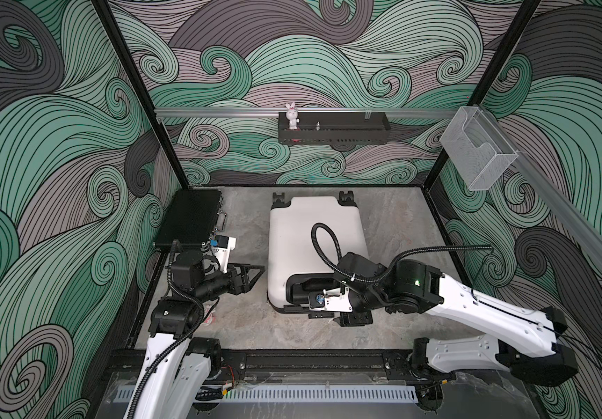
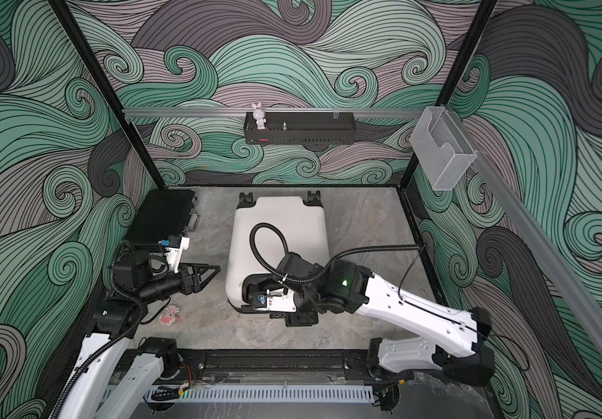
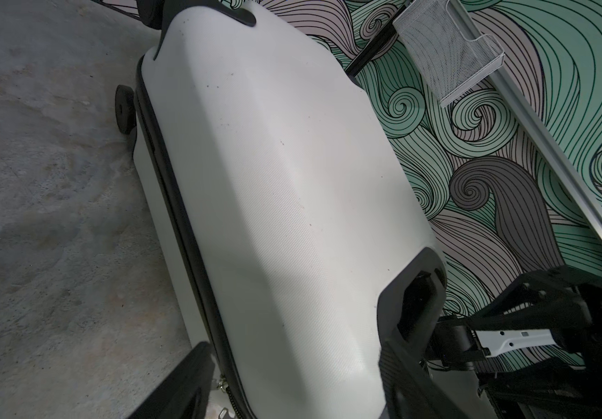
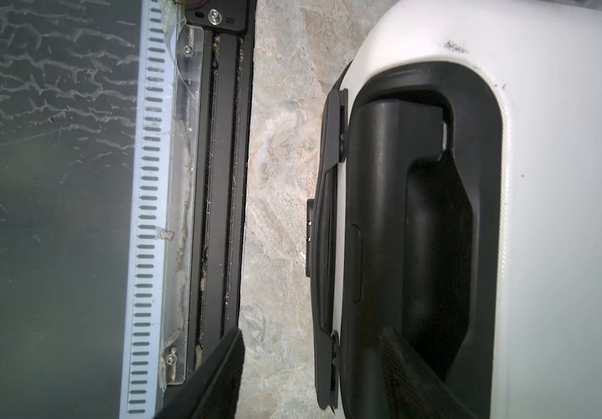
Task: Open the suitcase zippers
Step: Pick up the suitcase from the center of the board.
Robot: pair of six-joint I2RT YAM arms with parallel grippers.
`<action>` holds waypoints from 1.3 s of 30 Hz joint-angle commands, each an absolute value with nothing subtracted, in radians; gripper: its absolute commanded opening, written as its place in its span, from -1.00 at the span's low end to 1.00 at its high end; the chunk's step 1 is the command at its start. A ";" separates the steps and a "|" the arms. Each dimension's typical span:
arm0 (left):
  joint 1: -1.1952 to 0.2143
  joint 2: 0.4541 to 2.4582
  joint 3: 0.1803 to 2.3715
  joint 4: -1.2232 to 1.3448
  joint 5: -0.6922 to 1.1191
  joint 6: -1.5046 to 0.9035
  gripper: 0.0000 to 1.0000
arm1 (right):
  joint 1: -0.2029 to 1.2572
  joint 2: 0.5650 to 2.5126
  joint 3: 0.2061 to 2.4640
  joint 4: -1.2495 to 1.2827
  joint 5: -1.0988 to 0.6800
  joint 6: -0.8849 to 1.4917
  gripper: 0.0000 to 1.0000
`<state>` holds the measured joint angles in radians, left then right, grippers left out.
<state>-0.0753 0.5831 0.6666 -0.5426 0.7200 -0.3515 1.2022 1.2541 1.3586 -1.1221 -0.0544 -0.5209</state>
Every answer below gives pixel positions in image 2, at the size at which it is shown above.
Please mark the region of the white hard-shell suitcase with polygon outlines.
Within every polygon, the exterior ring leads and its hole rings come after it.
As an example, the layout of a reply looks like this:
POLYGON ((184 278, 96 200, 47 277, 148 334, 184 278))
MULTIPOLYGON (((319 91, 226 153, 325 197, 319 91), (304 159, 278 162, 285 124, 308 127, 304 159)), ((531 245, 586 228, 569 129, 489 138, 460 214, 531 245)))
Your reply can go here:
MULTIPOLYGON (((304 278, 326 266, 330 254, 321 194, 239 195, 227 263, 227 300, 241 314, 268 313, 253 309, 251 297, 286 286, 257 260, 251 239, 265 262, 280 272, 304 278)), ((298 286, 286 288, 299 290, 298 286)))

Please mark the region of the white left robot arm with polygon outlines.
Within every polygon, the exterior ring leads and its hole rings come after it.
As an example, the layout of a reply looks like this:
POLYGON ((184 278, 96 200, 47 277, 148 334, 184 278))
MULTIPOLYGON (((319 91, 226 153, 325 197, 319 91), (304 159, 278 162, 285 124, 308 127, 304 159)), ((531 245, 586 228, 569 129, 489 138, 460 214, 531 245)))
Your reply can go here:
POLYGON ((183 237, 163 240, 159 255, 128 240, 117 245, 110 263, 113 293, 88 320, 80 354, 50 417, 128 418, 158 380, 183 381, 175 387, 164 385, 158 392, 161 403, 179 398, 191 386, 193 370, 176 340, 148 337, 135 350, 114 392, 104 394, 138 328, 151 321, 149 305, 170 303, 175 294, 200 293, 220 273, 218 265, 181 262, 188 244, 183 237))

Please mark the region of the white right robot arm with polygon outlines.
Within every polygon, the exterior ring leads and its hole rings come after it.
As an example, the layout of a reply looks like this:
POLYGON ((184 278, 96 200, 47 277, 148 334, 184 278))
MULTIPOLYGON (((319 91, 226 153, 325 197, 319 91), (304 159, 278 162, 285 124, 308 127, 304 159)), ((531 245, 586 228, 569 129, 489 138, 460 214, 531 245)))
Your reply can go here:
POLYGON ((435 370, 474 387, 487 385, 493 377, 495 355, 485 344, 491 333, 487 310, 439 305, 348 259, 360 253, 416 251, 416 244, 357 247, 318 265, 290 251, 283 232, 270 223, 255 225, 248 243, 255 260, 291 299, 295 314, 358 314, 413 333, 407 340, 377 341, 375 368, 393 374, 435 370))

